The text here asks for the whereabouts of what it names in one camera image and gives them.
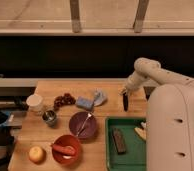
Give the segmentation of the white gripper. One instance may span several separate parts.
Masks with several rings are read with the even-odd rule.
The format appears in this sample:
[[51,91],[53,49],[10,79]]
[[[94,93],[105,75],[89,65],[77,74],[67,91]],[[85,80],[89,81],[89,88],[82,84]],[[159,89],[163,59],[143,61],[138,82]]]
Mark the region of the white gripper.
[[128,92],[128,96],[132,96],[135,94],[135,91],[138,90],[143,82],[143,79],[137,75],[131,75],[128,77],[125,88],[123,88],[120,92],[121,95]]

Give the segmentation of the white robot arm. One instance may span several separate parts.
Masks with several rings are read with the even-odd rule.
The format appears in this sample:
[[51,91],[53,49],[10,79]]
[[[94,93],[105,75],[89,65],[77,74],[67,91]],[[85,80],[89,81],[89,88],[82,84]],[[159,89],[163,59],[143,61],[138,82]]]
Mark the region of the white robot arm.
[[147,103],[147,171],[194,171],[194,78],[141,57],[122,92],[129,95],[149,79],[158,86]]

